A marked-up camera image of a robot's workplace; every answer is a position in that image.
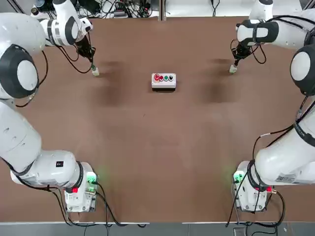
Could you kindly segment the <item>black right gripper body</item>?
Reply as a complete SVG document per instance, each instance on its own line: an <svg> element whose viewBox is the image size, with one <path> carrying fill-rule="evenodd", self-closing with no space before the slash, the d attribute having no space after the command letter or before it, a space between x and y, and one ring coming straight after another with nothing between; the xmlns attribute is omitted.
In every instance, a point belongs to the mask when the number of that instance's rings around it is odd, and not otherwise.
<svg viewBox="0 0 315 236"><path fill-rule="evenodd" d="M251 47L243 46L242 44L238 44L234 49L234 58L235 59L244 59L251 54Z"/></svg>

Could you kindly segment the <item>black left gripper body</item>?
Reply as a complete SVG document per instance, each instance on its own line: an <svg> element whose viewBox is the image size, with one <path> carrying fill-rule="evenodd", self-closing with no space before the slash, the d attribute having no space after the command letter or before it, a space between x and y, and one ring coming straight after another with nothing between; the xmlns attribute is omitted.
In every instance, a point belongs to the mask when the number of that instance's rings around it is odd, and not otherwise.
<svg viewBox="0 0 315 236"><path fill-rule="evenodd" d="M80 41L75 42L77 52L84 58L93 58L95 54L95 47L92 47L88 38L84 36Z"/></svg>

